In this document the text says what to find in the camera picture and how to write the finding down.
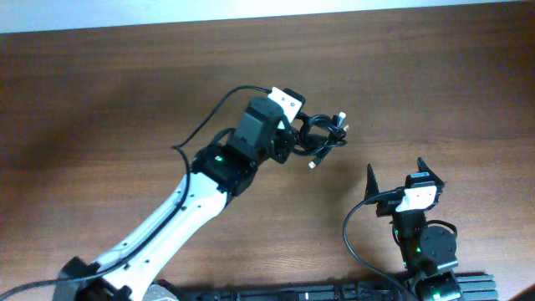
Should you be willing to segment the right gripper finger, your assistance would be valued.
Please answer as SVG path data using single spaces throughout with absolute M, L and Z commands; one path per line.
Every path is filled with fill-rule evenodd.
M 378 182 L 371 164 L 367 165 L 366 188 L 364 192 L 364 199 L 368 202 L 373 202 L 380 194 Z
M 427 178 L 433 181 L 436 186 L 444 186 L 444 181 L 434 173 L 431 168 L 424 162 L 422 157 L 417 158 L 417 168 L 419 173 L 427 173 Z

